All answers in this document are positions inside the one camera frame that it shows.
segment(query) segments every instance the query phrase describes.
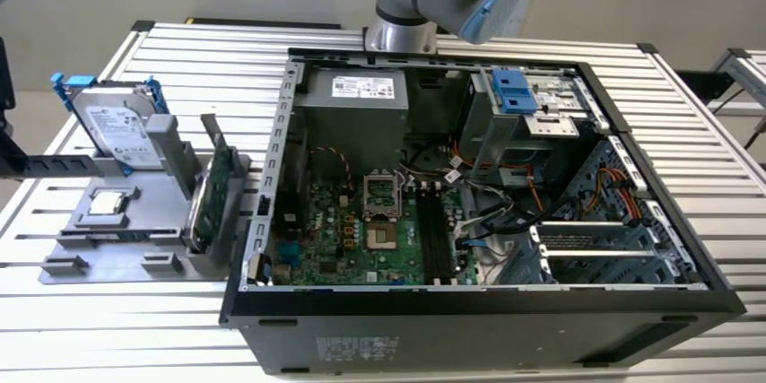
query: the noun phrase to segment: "case label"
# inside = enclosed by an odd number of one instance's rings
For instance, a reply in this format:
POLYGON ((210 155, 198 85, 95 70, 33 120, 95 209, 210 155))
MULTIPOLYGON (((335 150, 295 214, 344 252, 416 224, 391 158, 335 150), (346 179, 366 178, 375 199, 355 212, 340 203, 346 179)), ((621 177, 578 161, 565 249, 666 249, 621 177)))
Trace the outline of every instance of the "case label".
POLYGON ((399 337, 322 336, 316 339, 316 345, 320 361, 392 361, 399 337))
POLYGON ((336 76, 332 78, 332 97, 394 99, 394 78, 336 76))
POLYGON ((85 112, 96 128, 95 134, 116 160, 136 169, 161 166, 135 111, 123 107, 87 107, 85 112))

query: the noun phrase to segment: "blue latch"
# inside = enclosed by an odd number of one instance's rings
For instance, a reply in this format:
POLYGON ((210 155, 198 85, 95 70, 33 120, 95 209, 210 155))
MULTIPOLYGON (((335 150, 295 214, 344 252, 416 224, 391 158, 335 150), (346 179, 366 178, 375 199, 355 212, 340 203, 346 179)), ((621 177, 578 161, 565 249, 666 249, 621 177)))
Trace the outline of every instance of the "blue latch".
POLYGON ((72 75, 64 83, 69 87, 89 87, 96 82, 93 75, 72 75))
POLYGON ((492 90, 500 97, 500 110, 506 114, 534 114, 538 102, 520 71, 492 70, 492 90))

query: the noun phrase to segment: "blue connector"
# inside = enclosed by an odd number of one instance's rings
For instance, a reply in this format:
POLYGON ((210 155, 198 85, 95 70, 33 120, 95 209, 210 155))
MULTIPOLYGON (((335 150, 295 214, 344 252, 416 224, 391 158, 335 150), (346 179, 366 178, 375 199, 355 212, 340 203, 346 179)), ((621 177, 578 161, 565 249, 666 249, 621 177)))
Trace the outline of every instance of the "blue connector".
POLYGON ((492 90, 500 98, 506 114, 534 114, 538 102, 520 71, 492 70, 492 90))
POLYGON ((283 264, 294 268, 300 265, 300 244, 298 241, 280 241, 276 245, 276 252, 283 264))

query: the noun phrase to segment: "blue drive bracket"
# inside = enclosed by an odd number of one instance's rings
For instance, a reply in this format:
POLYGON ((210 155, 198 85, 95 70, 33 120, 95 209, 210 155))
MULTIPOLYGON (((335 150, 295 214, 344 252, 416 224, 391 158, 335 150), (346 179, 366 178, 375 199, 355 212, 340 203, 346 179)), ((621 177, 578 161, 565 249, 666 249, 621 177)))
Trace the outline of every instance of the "blue drive bracket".
POLYGON ((144 81, 144 85, 152 92, 156 113, 169 114, 168 103, 165 102, 165 96, 163 95, 163 87, 159 85, 153 75, 149 75, 148 79, 144 81))
POLYGON ((528 89, 527 79, 519 70, 494 69, 492 90, 500 98, 500 110, 504 114, 534 114, 538 102, 528 89))

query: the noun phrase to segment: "slotted metal surface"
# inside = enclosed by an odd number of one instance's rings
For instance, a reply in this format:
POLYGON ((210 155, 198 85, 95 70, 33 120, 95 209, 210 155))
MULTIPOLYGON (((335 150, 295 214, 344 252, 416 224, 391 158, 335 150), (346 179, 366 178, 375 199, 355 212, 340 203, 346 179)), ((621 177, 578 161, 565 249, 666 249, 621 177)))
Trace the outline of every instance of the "slotted metal surface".
MULTIPOLYGON (((101 78, 164 85, 180 134, 212 151, 198 117, 218 115, 227 140, 254 162, 243 210, 252 208, 288 47, 359 49, 359 31, 157 24, 132 32, 101 78)), ((749 314, 630 370, 539 374, 371 375, 326 380, 766 381, 766 197, 763 181, 662 58, 635 45, 496 39, 480 47, 446 37, 446 55, 589 62, 633 126, 694 229, 739 291, 749 314)), ((48 152, 89 152, 71 119, 48 152)), ((272 380, 235 331, 218 327, 224 283, 44 286, 35 266, 52 250, 87 184, 28 180, 0 213, 0 381, 272 380)))

